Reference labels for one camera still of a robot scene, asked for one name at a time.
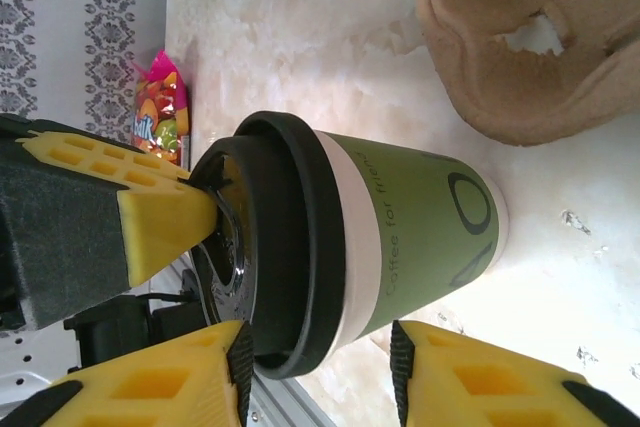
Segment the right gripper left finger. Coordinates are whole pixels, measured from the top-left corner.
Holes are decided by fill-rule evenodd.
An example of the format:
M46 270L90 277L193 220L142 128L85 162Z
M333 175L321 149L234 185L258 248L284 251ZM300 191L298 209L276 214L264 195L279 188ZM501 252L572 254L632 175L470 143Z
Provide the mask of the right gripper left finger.
M75 371L4 426L244 426L253 377L246 321L226 321Z

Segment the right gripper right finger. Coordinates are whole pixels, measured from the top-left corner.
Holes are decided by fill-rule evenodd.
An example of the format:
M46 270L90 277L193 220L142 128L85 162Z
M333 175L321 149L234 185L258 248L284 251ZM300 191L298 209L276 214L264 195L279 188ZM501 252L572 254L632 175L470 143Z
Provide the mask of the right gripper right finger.
M403 426L636 426L584 377L433 325L392 324L390 370Z

